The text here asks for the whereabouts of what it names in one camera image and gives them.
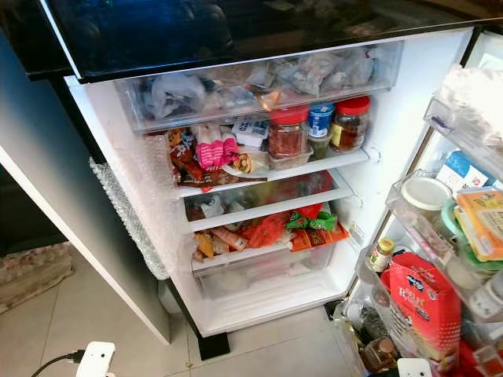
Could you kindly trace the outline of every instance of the snack bag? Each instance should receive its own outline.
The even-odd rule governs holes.
[[[349,233],[340,224],[335,230],[295,229],[291,252],[311,249],[347,238]]]
[[[469,188],[459,191],[459,207],[479,241],[473,251],[481,261],[503,260],[503,193],[495,188]]]
[[[439,372],[457,364],[461,301],[432,264],[413,253],[391,259],[391,297],[409,322],[423,355]]]

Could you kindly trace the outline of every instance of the condiment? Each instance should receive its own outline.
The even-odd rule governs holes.
[[[307,142],[307,105],[270,112],[269,153],[276,159],[300,155]]]
[[[325,137],[329,134],[330,121],[335,106],[330,103],[312,104],[309,109],[309,136]]]
[[[394,248],[395,242],[392,239],[382,238],[379,240],[369,256],[369,262],[374,271],[382,273],[386,269]]]
[[[362,352],[363,364],[372,373],[376,373],[383,368],[395,367],[397,359],[398,352],[395,344],[388,337],[371,341]]]
[[[330,134],[325,137],[312,137],[309,135],[309,145],[313,147],[313,159],[324,159],[330,144]]]
[[[332,123],[331,146],[349,152],[362,146],[369,123],[370,98],[359,97],[336,104]]]

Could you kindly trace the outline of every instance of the jar of sauce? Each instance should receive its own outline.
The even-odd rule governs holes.
[[[362,146],[369,123],[370,98],[359,97],[336,104],[330,145],[338,152],[354,151]]]
[[[300,105],[270,112],[269,153],[276,159],[295,157],[307,142],[309,106]]]

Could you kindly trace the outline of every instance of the crisper drawer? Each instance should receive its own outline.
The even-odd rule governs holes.
[[[288,278],[324,269],[332,256],[333,244],[291,252],[287,247],[228,264],[213,265],[194,271],[209,298],[242,292],[267,284],[271,280]]]
[[[335,169],[184,198],[191,229],[259,218],[352,195]]]

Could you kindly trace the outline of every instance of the floor tile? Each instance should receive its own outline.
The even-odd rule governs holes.
[[[183,319],[171,321],[171,344],[163,346],[77,254],[75,275],[60,285],[44,360],[85,348],[93,340],[101,340],[116,344],[111,372],[120,377],[163,377],[187,369],[189,355],[185,327]],[[48,369],[44,377],[67,377],[75,370],[73,364],[59,363]]]
[[[58,286],[0,316],[0,371],[26,377],[40,366]]]
[[[263,324],[231,332],[228,334],[231,353],[206,361],[201,361],[197,338],[189,329],[189,358],[193,366],[209,364],[279,342],[284,342],[285,340],[313,335],[328,328],[330,328],[330,321],[326,316],[325,309],[320,306],[301,313],[292,314],[291,316],[270,320]]]
[[[330,331],[194,368],[191,377],[347,377],[349,371]]]

